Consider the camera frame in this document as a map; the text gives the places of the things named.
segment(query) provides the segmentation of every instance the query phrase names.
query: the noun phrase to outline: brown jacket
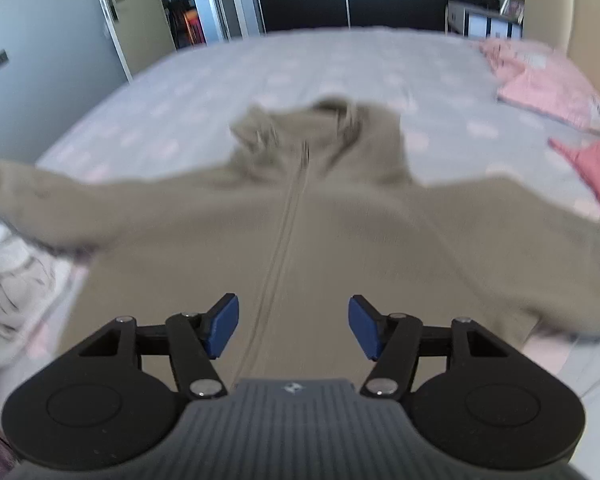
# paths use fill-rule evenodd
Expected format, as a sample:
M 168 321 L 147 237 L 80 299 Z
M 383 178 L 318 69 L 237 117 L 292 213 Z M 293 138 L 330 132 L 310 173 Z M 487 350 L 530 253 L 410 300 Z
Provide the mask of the brown jacket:
M 471 317 L 518 348 L 540 318 L 600 333 L 600 224 L 505 179 L 414 183 L 398 117 L 373 105 L 254 108 L 234 133 L 228 164 L 157 182 L 87 186 L 0 162 L 0 220 L 94 250 L 62 349 L 115 316 L 157 324 L 225 292 L 241 309 L 218 362 L 228 384 L 359 383 L 353 294 L 431 325 Z

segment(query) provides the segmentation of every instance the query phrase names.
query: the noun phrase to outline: bed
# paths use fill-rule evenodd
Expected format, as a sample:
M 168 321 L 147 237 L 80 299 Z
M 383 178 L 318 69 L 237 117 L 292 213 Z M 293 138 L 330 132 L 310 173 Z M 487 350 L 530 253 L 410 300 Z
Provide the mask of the bed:
M 600 0 L 527 0 L 526 16 L 526 37 L 567 52 L 600 91 Z M 159 178 L 226 160 L 235 145 L 228 125 L 253 102 L 277 109 L 344 94 L 400 112 L 408 162 L 424 184 L 505 174 L 600 221 L 592 192 L 547 146 L 549 136 L 571 145 L 597 137 L 497 102 L 497 86 L 475 44 L 457 36 L 387 28 L 272 34 L 163 60 L 80 120 L 39 165 L 87 182 Z M 0 373 L 0 410 L 51 361 L 87 272 L 76 266 L 75 286 Z M 582 398 L 587 428 L 573 465 L 600 480 L 600 339 L 541 333 L 526 352 Z

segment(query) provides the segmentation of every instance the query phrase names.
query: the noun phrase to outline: orange object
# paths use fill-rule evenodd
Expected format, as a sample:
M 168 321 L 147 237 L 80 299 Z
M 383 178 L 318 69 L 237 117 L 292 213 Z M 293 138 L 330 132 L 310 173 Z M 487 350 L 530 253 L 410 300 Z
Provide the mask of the orange object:
M 184 13 L 184 22 L 187 25 L 189 41 L 192 45 L 206 43 L 205 34 L 202 32 L 202 23 L 196 9 Z

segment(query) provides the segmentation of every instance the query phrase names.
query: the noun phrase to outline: bed sheet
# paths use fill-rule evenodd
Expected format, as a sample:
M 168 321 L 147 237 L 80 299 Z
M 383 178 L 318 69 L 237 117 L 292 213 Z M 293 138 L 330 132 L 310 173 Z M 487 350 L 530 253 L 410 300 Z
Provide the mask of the bed sheet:
M 497 86 L 475 45 L 456 36 L 372 28 L 234 41 L 163 60 L 80 120 L 39 165 L 87 182 L 158 178 L 226 160 L 235 146 L 228 125 L 253 103 L 277 109 L 345 95 L 401 114 L 408 162 L 424 184 L 506 174 L 600 220 L 592 193 L 546 144 L 549 136 L 574 146 L 596 138 L 497 102 Z M 71 297 L 0 373 L 0 410 L 51 360 Z M 528 354 L 582 397 L 587 430 L 573 463 L 600 480 L 600 340 L 543 336 Z

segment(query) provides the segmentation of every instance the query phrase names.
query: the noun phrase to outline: door handle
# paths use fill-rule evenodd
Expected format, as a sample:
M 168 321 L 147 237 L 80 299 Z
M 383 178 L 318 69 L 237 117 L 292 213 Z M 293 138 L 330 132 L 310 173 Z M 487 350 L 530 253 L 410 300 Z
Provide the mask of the door handle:
M 114 22 L 118 21 L 118 13 L 116 12 L 116 6 L 113 4 L 113 0 L 107 0 L 109 4 L 109 12 L 111 13 L 111 19 Z

